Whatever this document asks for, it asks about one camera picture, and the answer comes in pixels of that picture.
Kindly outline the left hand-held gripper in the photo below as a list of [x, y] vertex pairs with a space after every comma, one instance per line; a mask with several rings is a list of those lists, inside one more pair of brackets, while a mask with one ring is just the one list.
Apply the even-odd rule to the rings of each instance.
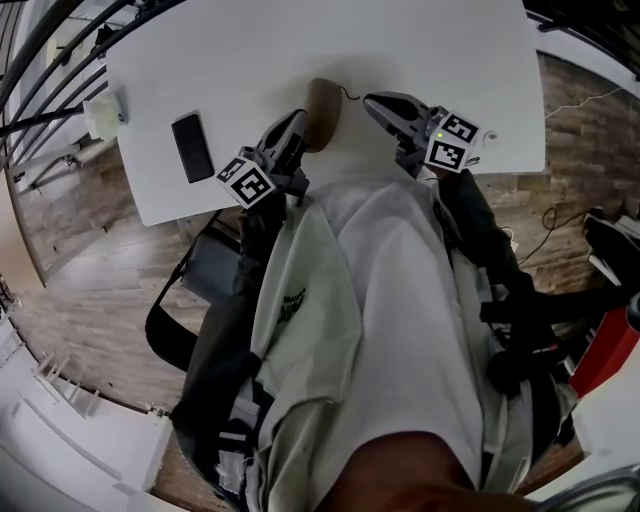
[[[243, 146], [239, 154], [216, 173], [223, 189], [245, 209], [271, 193], [284, 193], [301, 201], [309, 187], [301, 159], [306, 151], [307, 112], [296, 109], [272, 124], [259, 148]], [[279, 151], [269, 156], [265, 151]]]

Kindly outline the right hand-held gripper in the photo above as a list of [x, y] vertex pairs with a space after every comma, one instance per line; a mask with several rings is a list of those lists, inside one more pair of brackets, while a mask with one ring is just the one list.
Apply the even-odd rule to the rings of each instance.
[[[480, 126], [442, 106], [428, 108], [414, 96], [378, 91], [363, 99], [366, 112], [390, 135], [399, 139], [396, 163], [412, 177], [425, 166], [459, 173], [472, 158]], [[417, 120], [409, 134], [405, 120]]]

